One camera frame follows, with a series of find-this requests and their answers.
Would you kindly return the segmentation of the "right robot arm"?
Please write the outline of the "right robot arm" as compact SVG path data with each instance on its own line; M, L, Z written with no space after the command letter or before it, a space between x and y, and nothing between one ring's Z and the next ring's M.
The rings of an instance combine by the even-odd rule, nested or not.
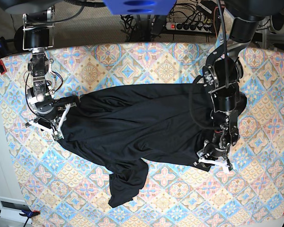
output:
M53 77L52 60L45 55L45 50L53 47L53 27L55 0L0 0L0 8L9 14L22 15L23 41L22 49L31 51L32 58L28 64L28 71L33 77L33 86L27 90L31 98L27 98L29 109L36 119L27 123L43 130L55 132L58 110L53 105L55 84L46 81L46 74Z

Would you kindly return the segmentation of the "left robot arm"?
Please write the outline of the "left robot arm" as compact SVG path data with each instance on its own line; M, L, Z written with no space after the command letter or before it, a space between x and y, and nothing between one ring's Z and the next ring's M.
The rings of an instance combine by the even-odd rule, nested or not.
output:
M217 165L231 170L228 153L240 138L238 116L247 104L245 95L239 91L244 74L239 53L252 41L260 21L284 9L284 0L226 0L224 3L223 7L217 1L221 20L217 41L220 45L209 54L202 74L190 88L189 111L199 127L213 134L212 139L205 139L203 147L196 152L198 160L194 166ZM210 125L197 118L193 106L193 91L201 79L205 98L211 101Z

